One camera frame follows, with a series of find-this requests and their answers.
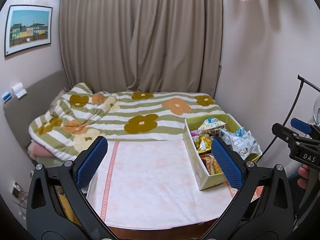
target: beige curtain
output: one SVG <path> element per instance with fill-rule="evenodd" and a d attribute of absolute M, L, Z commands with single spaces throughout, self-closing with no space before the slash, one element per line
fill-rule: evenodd
<path fill-rule="evenodd" d="M 222 0 L 61 0 L 60 46 L 73 86 L 95 92 L 214 95 Z"/>

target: gray headboard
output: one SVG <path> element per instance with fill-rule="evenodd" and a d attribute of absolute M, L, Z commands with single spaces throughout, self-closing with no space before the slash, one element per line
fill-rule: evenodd
<path fill-rule="evenodd" d="M 7 122 L 24 150 L 31 140 L 29 125 L 48 111 L 51 102 L 64 87 L 70 90 L 66 74 L 61 70 L 27 87 L 27 95 L 20 100 L 14 96 L 4 104 L 3 110 Z"/>

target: finger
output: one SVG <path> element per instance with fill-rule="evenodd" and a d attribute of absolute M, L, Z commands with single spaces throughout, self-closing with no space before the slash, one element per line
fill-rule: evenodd
<path fill-rule="evenodd" d="M 305 170 L 307 170 L 307 171 L 310 171 L 310 167 L 309 166 L 307 166 L 307 165 L 302 165 L 302 168 L 304 168 Z"/>
<path fill-rule="evenodd" d="M 309 179 L 310 177 L 310 171 L 305 170 L 304 168 L 299 168 L 298 169 L 298 174 L 302 176 L 305 179 Z"/>
<path fill-rule="evenodd" d="M 298 185 L 303 189 L 307 189 L 308 182 L 304 179 L 298 179 Z"/>

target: striped comforter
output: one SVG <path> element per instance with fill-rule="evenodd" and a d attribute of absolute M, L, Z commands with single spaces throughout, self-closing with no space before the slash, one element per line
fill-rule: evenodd
<path fill-rule="evenodd" d="M 201 93 L 93 94 L 85 83 L 64 94 L 29 127 L 34 141 L 61 160 L 74 160 L 99 135 L 110 141 L 178 140 L 184 119 L 223 113 Z"/>

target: colorful houses painting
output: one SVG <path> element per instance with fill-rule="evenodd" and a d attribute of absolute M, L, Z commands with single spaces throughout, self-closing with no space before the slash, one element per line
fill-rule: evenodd
<path fill-rule="evenodd" d="M 21 24 L 14 24 L 10 30 L 11 40 L 43 34 L 48 35 L 47 24 L 33 24 L 28 27 L 22 26 Z"/>
<path fill-rule="evenodd" d="M 5 52 L 11 53 L 51 43 L 52 8 L 13 5 L 9 8 Z"/>

